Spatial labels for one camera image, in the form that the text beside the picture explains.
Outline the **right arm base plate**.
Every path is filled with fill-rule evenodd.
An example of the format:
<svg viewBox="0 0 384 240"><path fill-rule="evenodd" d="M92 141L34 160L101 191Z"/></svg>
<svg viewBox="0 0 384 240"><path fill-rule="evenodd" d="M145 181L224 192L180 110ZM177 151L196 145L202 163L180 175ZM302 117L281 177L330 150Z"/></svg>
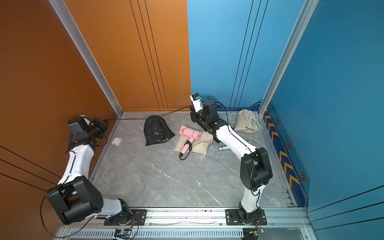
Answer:
<svg viewBox="0 0 384 240"><path fill-rule="evenodd" d="M258 224L258 226L266 226L268 224L266 214L261 208L257 208L252 213L247 213L243 209L227 209L225 210L225 214L228 226L254 224Z"/></svg>

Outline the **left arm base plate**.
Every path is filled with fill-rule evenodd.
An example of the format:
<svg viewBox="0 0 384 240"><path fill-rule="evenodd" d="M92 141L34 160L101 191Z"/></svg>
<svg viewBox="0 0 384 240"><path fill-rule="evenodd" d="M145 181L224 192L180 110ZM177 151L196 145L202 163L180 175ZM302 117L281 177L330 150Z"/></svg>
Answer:
<svg viewBox="0 0 384 240"><path fill-rule="evenodd" d="M130 209L127 213L121 213L109 219L105 219L105 226L143 226L146 221L146 209Z"/></svg>

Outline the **pink hair dryer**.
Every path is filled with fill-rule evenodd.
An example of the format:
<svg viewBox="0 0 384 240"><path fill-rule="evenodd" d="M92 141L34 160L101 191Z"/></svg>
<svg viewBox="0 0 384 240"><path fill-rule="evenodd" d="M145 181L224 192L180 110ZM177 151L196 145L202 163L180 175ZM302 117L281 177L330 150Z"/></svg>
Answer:
<svg viewBox="0 0 384 240"><path fill-rule="evenodd" d="M179 134L188 138L179 154L179 159L184 161L193 149L193 142L201 139L202 132L182 125Z"/></svg>

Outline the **beige drawstring bag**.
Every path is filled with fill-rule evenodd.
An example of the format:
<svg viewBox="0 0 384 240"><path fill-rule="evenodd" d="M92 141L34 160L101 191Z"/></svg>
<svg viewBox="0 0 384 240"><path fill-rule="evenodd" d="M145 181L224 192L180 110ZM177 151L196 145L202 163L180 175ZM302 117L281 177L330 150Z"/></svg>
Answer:
<svg viewBox="0 0 384 240"><path fill-rule="evenodd" d="M180 138L179 138L174 150L179 152L179 154L180 154L180 151L182 150L187 139L188 139L187 137L180 135ZM193 142L193 144L192 144L193 149L191 152L203 154L203 157L204 157L204 155L207 153L208 146L212 142L213 142L213 136L207 132L202 132L201 139Z"/></svg>
<svg viewBox="0 0 384 240"><path fill-rule="evenodd" d="M256 115L250 110L241 110L238 113L231 113L229 115L229 120L233 119L236 120L235 127L233 128L231 125L229 126L236 132L253 134L263 128L257 120Z"/></svg>

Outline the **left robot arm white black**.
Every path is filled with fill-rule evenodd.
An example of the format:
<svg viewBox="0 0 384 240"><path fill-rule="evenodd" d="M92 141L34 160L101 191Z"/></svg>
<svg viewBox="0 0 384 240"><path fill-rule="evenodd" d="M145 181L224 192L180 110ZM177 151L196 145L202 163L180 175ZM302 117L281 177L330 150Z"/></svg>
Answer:
<svg viewBox="0 0 384 240"><path fill-rule="evenodd" d="M90 182L89 171L97 140L107 135L109 122L76 116L68 120L71 130L67 152L69 160L58 184L45 196L64 225L103 219L106 226L133 226L136 221L122 199L106 199Z"/></svg>

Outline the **black cloth bag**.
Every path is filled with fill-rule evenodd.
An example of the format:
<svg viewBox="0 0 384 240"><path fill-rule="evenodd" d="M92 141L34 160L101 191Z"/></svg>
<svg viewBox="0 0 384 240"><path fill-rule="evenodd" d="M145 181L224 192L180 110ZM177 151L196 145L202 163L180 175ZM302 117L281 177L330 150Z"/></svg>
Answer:
<svg viewBox="0 0 384 240"><path fill-rule="evenodd" d="M160 115L151 115L147 118L120 118L119 120L145 120L143 132L146 139L146 146L151 146L166 143L175 136L164 117L187 108L189 108L189 106Z"/></svg>

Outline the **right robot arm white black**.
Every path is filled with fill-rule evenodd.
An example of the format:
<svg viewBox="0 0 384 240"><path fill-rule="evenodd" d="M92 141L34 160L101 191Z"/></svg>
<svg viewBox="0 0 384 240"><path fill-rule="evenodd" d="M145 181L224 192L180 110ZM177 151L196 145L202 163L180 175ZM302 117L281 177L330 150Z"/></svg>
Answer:
<svg viewBox="0 0 384 240"><path fill-rule="evenodd" d="M244 225L267 225L260 200L263 190L273 177L268 151L256 148L239 136L219 117L214 100L202 101L199 94L191 95L190 99L192 122L212 134L217 143L224 143L240 160L240 179L245 186L238 210L240 222Z"/></svg>

